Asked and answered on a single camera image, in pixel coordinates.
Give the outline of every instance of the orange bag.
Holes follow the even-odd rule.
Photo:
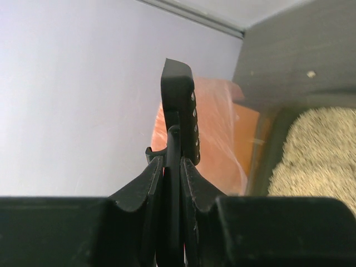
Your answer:
[[[234,99],[243,99],[240,87],[230,81],[195,78],[196,109],[200,135],[200,174],[226,194],[243,195],[247,178],[234,153],[234,126],[238,116]],[[167,132],[160,105],[151,147],[166,147]]]

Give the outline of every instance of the black object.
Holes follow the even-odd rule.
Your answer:
[[[167,149],[147,149],[148,167],[112,196],[0,199],[0,266],[355,266],[343,203],[225,196],[195,168],[192,120],[175,105]]]
[[[273,174],[273,169],[282,160],[283,144],[290,126],[302,113],[321,107],[356,108],[356,90],[340,88],[309,93],[261,112],[255,137],[261,142],[254,145],[250,179],[246,190],[248,195],[268,194],[269,178]]]

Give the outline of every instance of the white floor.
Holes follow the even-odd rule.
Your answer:
[[[0,10],[0,195],[114,193],[146,166],[165,58],[231,79],[242,44],[134,0]]]

